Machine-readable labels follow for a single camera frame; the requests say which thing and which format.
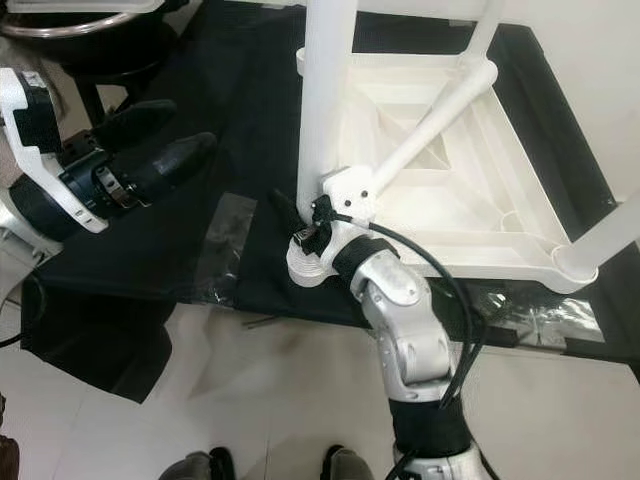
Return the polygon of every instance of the black cloth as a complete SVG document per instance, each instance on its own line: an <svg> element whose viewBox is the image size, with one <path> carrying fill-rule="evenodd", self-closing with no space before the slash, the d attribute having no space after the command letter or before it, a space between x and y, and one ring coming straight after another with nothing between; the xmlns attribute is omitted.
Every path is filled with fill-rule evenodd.
<svg viewBox="0 0 640 480"><path fill-rule="evenodd" d="M302 88L295 52L303 46L304 26L302 8L204 2L179 51L146 95L174 100L178 117L131 161L175 138L207 130L220 140L214 166L173 197L114 222L106 233L78 234L41 269L44 281L112 295L189 300L202 237L226 190L258 200L240 264L236 308L366 326L337 278L314 289L291 282L285 263L288 239L266 201L273 188L295 198ZM354 51L454 54L465 48L471 32L471 27L442 20L360 13ZM495 91L575 239L614 208L611 192L532 31L502 25L489 57L499 68ZM636 358L638 273L640 255L632 246L580 293L591 301L607 344L569 340L570 353ZM540 285L530 290L540 298L553 295ZM442 302L435 303L456 338L459 315L448 314L448 307L438 312ZM512 334L493 333L490 342L515 342Z"/></svg>

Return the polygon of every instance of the white tube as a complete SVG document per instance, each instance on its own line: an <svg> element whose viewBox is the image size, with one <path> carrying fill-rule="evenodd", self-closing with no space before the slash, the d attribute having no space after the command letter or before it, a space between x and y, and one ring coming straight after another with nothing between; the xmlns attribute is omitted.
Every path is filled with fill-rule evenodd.
<svg viewBox="0 0 640 480"><path fill-rule="evenodd" d="M462 58L481 59L487 56L487 50L502 17L503 7L504 0L487 0L482 17L473 30L473 35L467 49L462 54Z"/></svg>
<svg viewBox="0 0 640 480"><path fill-rule="evenodd" d="M498 69L490 60L473 65L466 76L445 98L438 99L409 137L382 162L373 177L373 191L384 188L440 132L447 128L478 95L484 93L498 77Z"/></svg>
<svg viewBox="0 0 640 480"><path fill-rule="evenodd" d="M571 278L588 279L616 253L640 238L640 190L553 259Z"/></svg>
<svg viewBox="0 0 640 480"><path fill-rule="evenodd" d="M341 106L358 0L309 0L305 35L297 206L311 222L320 178L338 166Z"/></svg>

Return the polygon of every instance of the white tile floor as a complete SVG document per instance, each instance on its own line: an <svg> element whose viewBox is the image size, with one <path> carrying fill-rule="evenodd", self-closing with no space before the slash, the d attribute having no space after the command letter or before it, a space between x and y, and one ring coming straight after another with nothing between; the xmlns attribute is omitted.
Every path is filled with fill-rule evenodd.
<svg viewBox="0 0 640 480"><path fill-rule="evenodd" d="M181 308L184 325L202 309ZM226 445L241 479L311 480L335 442L383 478L391 418L373 341L295 320L247 330L247 318L214 310L207 368L184 401L165 406L153 398L140 406L25 352L0 352L5 434L21 444L21 479L153 480L190 451ZM489 348L465 397L472 430L504 480L638 478L640 388L625 366Z"/></svg>

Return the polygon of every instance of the clear plastic sheet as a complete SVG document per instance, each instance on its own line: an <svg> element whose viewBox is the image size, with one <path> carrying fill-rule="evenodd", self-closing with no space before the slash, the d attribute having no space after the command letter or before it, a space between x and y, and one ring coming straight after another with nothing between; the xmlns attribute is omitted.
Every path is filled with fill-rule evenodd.
<svg viewBox="0 0 640 480"><path fill-rule="evenodd" d="M257 202L225 193L202 241L190 299L231 307L240 258Z"/></svg>
<svg viewBox="0 0 640 480"><path fill-rule="evenodd" d="M563 351L566 338L604 342L587 300L557 295L529 282L504 287L474 284L469 292L489 324L515 330L520 345Z"/></svg>

